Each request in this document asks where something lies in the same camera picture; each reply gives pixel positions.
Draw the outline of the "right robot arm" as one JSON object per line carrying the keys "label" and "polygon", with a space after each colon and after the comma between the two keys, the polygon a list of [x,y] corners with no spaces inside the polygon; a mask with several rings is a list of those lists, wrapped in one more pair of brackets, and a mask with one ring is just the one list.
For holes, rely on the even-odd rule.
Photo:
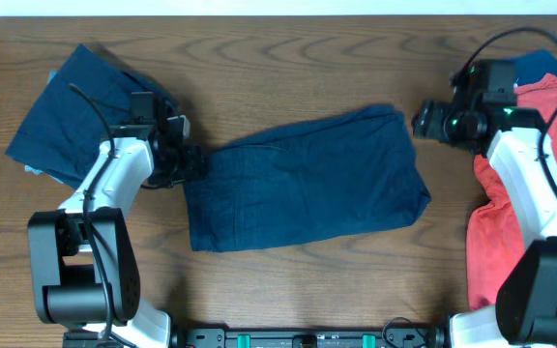
{"label": "right robot arm", "polygon": [[485,156],[518,219],[525,252],[494,304],[450,317],[447,347],[557,347],[557,162],[546,123],[520,107],[515,65],[470,62],[449,102],[426,101],[413,133]]}

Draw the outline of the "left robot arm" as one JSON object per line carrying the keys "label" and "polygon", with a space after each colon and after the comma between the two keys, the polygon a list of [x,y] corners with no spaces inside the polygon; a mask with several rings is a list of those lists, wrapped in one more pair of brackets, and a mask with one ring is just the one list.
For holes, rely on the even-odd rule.
{"label": "left robot arm", "polygon": [[66,347],[168,347],[170,316],[141,296],[125,218],[141,189],[202,180],[208,161],[187,144],[190,122],[152,92],[131,95],[131,118],[106,126],[91,170],[56,210],[36,212],[27,234],[35,309],[67,328]]}

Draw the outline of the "navy blue shorts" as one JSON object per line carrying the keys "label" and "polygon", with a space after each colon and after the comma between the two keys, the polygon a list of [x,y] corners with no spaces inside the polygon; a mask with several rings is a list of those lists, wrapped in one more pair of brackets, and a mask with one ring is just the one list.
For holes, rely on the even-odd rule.
{"label": "navy blue shorts", "polygon": [[383,104],[233,141],[184,191],[191,248],[211,252],[407,227],[431,200],[404,116]]}

